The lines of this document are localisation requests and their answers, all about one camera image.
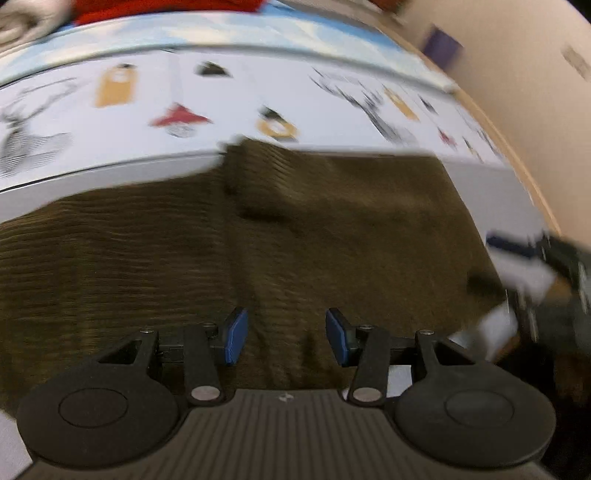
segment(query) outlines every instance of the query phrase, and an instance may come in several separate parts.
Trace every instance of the ribbed gray panel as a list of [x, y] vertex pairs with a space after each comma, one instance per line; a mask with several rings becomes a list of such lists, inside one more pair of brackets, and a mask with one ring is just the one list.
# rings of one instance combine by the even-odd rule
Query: ribbed gray panel
[[463, 471], [414, 451], [384, 414], [346, 404], [336, 391], [238, 390], [220, 407], [196, 408], [147, 458], [98, 472], [38, 462], [22, 480], [542, 480], [528, 464]]

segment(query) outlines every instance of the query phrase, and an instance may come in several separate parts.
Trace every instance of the yellow tag print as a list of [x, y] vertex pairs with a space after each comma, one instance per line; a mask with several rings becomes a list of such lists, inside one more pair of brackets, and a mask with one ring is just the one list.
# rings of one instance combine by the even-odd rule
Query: yellow tag print
[[391, 100], [391, 102], [398, 108], [398, 110], [402, 112], [402, 114], [406, 118], [408, 118], [409, 120], [418, 121], [417, 114], [411, 110], [411, 108], [406, 104], [404, 100], [402, 100], [389, 88], [386, 88], [384, 92], [386, 96]]
[[270, 108], [261, 111], [262, 118], [256, 123], [259, 131], [279, 141], [296, 141], [297, 128]]
[[96, 107], [130, 103], [134, 97], [137, 77], [135, 65], [129, 63], [121, 63], [107, 70], [100, 80]]

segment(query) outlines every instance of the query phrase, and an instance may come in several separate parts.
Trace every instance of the orange object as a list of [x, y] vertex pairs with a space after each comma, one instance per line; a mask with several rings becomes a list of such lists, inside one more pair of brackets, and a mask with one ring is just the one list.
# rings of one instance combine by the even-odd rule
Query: orange object
[[263, 0], [76, 0], [76, 25], [151, 12], [228, 10], [255, 12]]

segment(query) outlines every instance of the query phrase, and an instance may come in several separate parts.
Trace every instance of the blue gripper pad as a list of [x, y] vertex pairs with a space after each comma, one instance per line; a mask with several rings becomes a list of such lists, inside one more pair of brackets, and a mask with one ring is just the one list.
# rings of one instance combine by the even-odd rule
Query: blue gripper pad
[[330, 310], [326, 312], [326, 337], [337, 363], [346, 365], [349, 360], [349, 350], [345, 339], [345, 329]]
[[244, 343], [246, 342], [246, 334], [248, 333], [248, 312], [242, 309], [234, 318], [230, 328], [228, 329], [228, 339], [224, 345], [224, 358], [226, 365], [236, 365], [238, 357]]

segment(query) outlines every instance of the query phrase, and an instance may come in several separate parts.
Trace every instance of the metal screw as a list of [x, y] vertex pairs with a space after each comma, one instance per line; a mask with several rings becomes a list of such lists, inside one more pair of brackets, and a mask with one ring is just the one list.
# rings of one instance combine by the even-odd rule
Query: metal screw
[[382, 398], [382, 393], [377, 388], [360, 387], [353, 392], [353, 398], [363, 403], [371, 403]]
[[218, 398], [222, 392], [212, 385], [201, 385], [191, 390], [191, 396], [199, 401], [212, 401]]

